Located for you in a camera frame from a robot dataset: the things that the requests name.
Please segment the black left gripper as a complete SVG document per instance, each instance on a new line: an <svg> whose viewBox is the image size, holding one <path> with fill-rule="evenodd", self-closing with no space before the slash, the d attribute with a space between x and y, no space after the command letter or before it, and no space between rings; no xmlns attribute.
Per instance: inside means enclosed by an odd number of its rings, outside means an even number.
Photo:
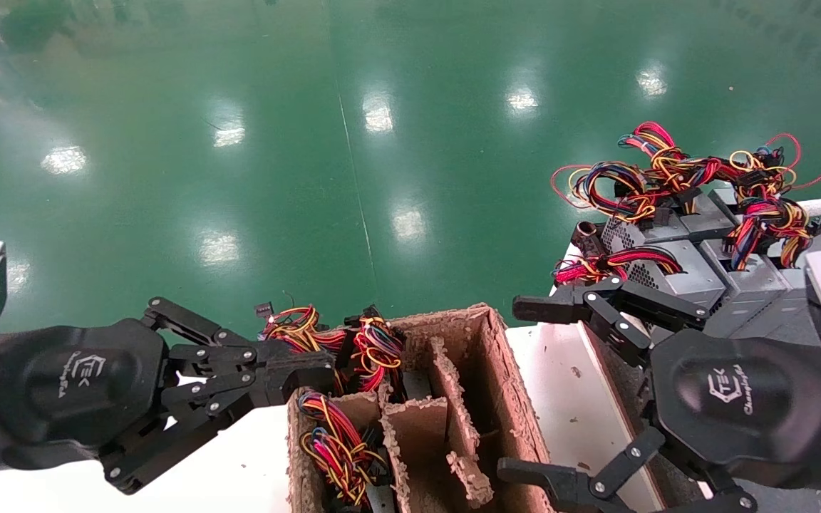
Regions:
<svg viewBox="0 0 821 513"><path fill-rule="evenodd" d="M297 387L296 371L241 371L159 395L167 355L166 341L133 318L0 334L0 471L98 459L118 439L102 458L105 480L135 494Z"/></svg>

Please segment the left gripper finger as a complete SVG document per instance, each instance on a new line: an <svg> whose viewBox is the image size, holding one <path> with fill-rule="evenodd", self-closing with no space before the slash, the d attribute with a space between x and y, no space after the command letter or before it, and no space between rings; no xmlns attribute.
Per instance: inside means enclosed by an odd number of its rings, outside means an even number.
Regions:
<svg viewBox="0 0 821 513"><path fill-rule="evenodd" d="M334 358L326 353L293 353L286 341L251 341L162 296L143 313L144 325L186 340L170 348L167 367L195 382L195 390L331 390Z"/></svg>

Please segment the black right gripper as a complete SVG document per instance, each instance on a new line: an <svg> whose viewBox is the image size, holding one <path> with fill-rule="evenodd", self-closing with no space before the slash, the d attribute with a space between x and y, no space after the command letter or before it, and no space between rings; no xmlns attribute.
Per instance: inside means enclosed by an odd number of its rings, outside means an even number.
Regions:
<svg viewBox="0 0 821 513"><path fill-rule="evenodd" d="M730 475L766 487L821 487L821 348L707 336L700 332L707 309L620 277L561 285L551 296L515 296L512 315L582 322L626 364L645 365L649 357L655 423L704 470L713 493L668 512L756 512L756 499ZM683 331L651 350L643 323ZM664 432L648 427L595 477L511 457L499 459L497 475L541 488L557 512L630 512L620 488L670 446Z"/></svg>

